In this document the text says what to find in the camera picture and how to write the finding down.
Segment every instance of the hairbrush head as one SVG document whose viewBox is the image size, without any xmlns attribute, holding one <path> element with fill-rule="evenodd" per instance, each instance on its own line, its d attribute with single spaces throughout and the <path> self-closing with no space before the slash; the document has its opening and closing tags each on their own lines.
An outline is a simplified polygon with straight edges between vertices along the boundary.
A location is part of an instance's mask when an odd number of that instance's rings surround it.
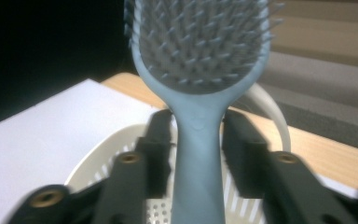
<svg viewBox="0 0 358 224">
<path fill-rule="evenodd" d="M 149 73 L 173 90 L 221 91 L 250 75 L 260 57 L 268 17 L 260 1 L 148 1 L 139 50 Z"/>
</svg>

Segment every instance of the table surface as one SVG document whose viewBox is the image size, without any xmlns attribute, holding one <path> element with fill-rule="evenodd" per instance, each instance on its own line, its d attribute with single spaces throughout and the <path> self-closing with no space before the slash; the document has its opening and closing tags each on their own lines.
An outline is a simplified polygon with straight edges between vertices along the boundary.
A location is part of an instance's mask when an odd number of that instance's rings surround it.
<svg viewBox="0 0 358 224">
<path fill-rule="evenodd" d="M 165 107 L 164 102 L 133 74 L 117 74 L 104 81 L 103 85 L 157 108 Z M 281 150 L 281 138 L 270 119 L 244 111 L 241 113 L 245 114 L 269 140 L 270 150 Z M 293 127 L 289 127 L 289 132 L 292 152 L 303 158 L 314 172 L 358 189 L 358 148 Z"/>
</svg>

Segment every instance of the white basket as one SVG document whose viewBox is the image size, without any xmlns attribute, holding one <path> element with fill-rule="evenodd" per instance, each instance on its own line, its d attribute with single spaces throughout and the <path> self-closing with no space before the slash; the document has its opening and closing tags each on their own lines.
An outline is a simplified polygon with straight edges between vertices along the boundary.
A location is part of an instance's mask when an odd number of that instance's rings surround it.
<svg viewBox="0 0 358 224">
<path fill-rule="evenodd" d="M 107 137 L 83 158 L 70 174 L 65 185 L 68 185 L 74 191 L 79 191 L 107 178 L 115 157 L 122 152 L 133 150 L 137 138 L 143 136 L 145 130 L 145 124 L 132 125 Z M 176 130 L 172 129 L 172 141 L 174 143 L 176 143 L 176 136 Z M 175 158 L 176 147 L 173 147 L 170 156 L 172 173 L 168 180 L 167 195 L 163 199 L 147 200 L 147 224 L 170 223 Z M 239 197 L 231 174 L 227 172 L 227 167 L 224 163 L 222 163 L 222 176 L 226 223 L 265 223 L 261 201 Z"/>
</svg>

